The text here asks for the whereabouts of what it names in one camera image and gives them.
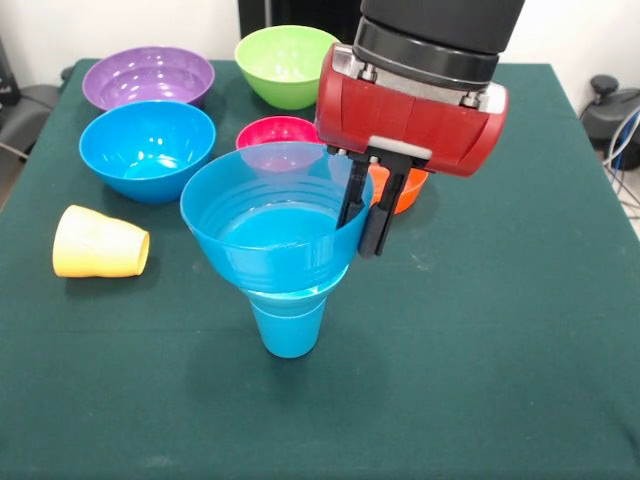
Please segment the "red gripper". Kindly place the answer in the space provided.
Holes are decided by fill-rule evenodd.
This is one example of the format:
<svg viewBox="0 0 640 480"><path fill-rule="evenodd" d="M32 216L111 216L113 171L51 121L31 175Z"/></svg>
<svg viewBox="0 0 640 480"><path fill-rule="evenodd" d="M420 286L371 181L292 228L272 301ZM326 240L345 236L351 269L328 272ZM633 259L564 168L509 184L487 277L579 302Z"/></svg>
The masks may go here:
<svg viewBox="0 0 640 480"><path fill-rule="evenodd" d="M425 169L461 177L473 175L488 158L502 133L508 111L507 90L491 82L475 107L462 103L456 92L403 79L381 68L373 82L362 78L366 64L348 45L332 45L323 61L316 102L319 138L351 160L336 227L348 224L363 209L368 149L384 155L389 171L380 201L368 213L358 252L363 258L381 256L396 205L413 157Z"/></svg>

